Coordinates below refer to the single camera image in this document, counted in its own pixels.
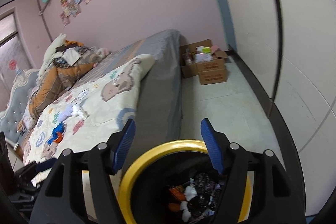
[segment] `yellow rim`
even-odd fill
[[[180,140],[161,144],[153,149],[147,151],[140,156],[127,170],[124,175],[118,192],[118,202],[121,212],[127,224],[137,224],[131,210],[131,192],[133,185],[142,173],[142,171],[154,161],[162,158],[165,155],[179,152],[179,151],[197,151],[208,153],[205,143],[197,140]],[[247,219],[250,203],[251,203],[251,183],[249,178],[246,180],[245,195],[243,205],[241,207],[239,222]]]

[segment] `cartoon print blanket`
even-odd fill
[[[102,78],[69,90],[47,106],[25,146],[24,164],[59,157],[66,148],[80,152],[106,142],[128,118],[135,117],[140,81],[154,62],[152,55],[138,55]],[[72,106],[79,112],[71,111]],[[65,129],[62,140],[50,141],[61,121]],[[33,183],[45,179],[48,173],[40,173]]]

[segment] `cardboard box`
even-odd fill
[[[227,80],[226,69],[201,71],[198,73],[198,76],[201,85],[221,83]]]
[[[196,42],[196,43],[192,43],[192,44],[184,45],[180,47],[180,63],[181,63],[181,69],[182,69],[182,74],[184,78],[189,78],[189,77],[198,75],[198,69],[197,69],[196,63],[191,64],[191,65],[186,65],[183,60],[183,54],[185,53],[187,48],[189,49],[189,52],[195,52],[196,47],[199,47],[199,46],[211,47],[212,46],[211,40],[207,39],[204,41],[200,41],[200,42]]]
[[[181,61],[181,69],[184,78],[189,78],[198,75],[201,85],[220,83],[226,81],[226,69],[224,58],[228,58],[226,52],[224,51],[216,51],[212,57],[213,60],[205,61],[200,63],[194,63],[191,65],[186,65],[183,60],[183,54],[186,49],[189,49],[189,52],[195,52],[196,47],[204,46],[211,47],[212,43],[210,39],[192,43],[189,45],[180,47],[180,61]]]

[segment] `trash can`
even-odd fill
[[[123,177],[118,202],[127,224],[185,223],[180,215],[171,212],[167,190],[169,185],[189,181],[190,172],[213,170],[203,141],[179,140],[159,145],[140,156]],[[252,199],[249,178],[239,221],[247,219]],[[208,223],[209,218],[199,224]]]

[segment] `upholstered headboard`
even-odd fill
[[[28,91],[36,86],[38,71],[38,69],[23,70],[15,78],[8,107],[0,120],[0,130],[4,132],[6,141],[14,148],[24,137],[17,132],[17,124],[25,112],[28,103]]]

